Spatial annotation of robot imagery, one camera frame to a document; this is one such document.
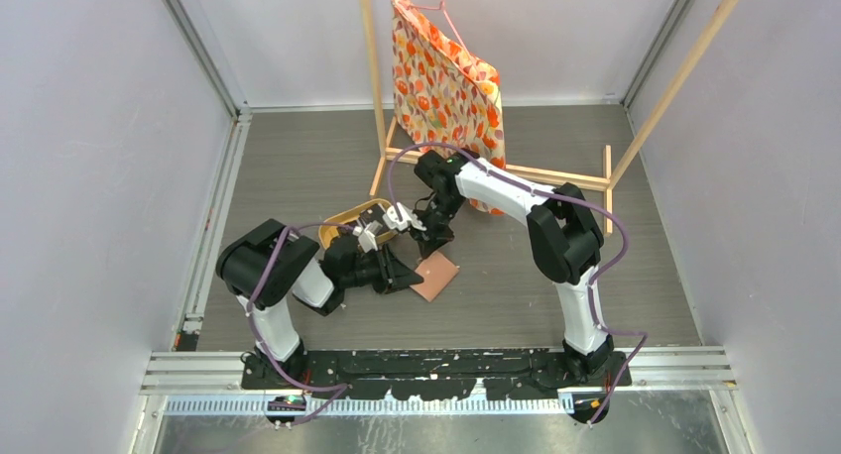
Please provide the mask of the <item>pink blue card holder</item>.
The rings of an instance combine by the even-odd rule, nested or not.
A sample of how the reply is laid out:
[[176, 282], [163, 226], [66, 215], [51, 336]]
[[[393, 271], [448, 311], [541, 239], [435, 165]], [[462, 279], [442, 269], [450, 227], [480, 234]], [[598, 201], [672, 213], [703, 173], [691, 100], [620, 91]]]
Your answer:
[[439, 251], [422, 260], [415, 269], [423, 278], [410, 289], [427, 302], [433, 302], [459, 274], [460, 267]]

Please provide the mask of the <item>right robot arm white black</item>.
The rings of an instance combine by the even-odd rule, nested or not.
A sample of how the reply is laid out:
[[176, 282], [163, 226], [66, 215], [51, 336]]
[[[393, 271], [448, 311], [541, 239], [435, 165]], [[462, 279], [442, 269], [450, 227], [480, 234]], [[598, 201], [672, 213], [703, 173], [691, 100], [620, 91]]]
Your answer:
[[415, 175], [431, 190], [426, 208], [416, 211], [419, 229], [410, 233], [428, 258], [454, 238], [450, 222], [466, 200], [502, 211], [526, 227], [533, 260], [556, 288], [564, 319], [561, 363], [579, 385], [591, 385], [606, 370], [613, 351], [610, 335], [599, 329], [598, 290], [589, 286], [601, 260], [604, 236], [583, 195], [572, 183], [535, 183], [494, 167], [483, 158], [448, 158], [424, 153]]

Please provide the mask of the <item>yellow oval card tray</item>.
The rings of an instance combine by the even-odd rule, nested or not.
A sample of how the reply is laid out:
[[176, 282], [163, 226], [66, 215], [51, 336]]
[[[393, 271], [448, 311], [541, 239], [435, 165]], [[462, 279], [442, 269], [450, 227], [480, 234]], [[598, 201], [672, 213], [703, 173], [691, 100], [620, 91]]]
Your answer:
[[363, 216], [371, 216], [372, 211], [380, 208], [383, 212], [391, 207], [391, 202], [384, 198], [370, 199], [348, 210], [328, 217], [318, 229], [318, 240], [322, 249], [327, 249], [332, 240], [342, 234], [342, 226], [355, 227]]

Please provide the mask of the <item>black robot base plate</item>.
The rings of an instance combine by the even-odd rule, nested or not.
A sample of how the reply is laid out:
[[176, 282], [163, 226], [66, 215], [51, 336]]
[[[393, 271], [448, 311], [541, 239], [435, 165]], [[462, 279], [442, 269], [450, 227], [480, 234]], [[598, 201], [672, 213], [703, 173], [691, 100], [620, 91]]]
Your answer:
[[593, 368], [563, 351], [531, 349], [312, 350], [297, 351], [278, 366], [254, 349], [240, 356], [245, 390], [318, 389], [328, 399], [337, 385], [343, 397], [423, 401], [466, 399], [482, 389], [488, 400], [549, 399], [558, 390], [585, 387], [605, 391], [613, 381], [624, 387], [620, 369], [625, 353], [614, 351]]

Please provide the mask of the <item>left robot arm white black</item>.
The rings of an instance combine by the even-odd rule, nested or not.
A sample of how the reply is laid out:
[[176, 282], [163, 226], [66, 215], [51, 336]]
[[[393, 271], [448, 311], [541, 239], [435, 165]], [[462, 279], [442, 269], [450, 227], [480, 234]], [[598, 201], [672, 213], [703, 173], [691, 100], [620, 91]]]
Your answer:
[[292, 321], [294, 298], [327, 316], [350, 288], [391, 293], [423, 283], [388, 245], [360, 227], [340, 226], [327, 248], [292, 226], [268, 219], [225, 248], [217, 276], [242, 305], [257, 359], [278, 387], [290, 389], [306, 369], [306, 350]]

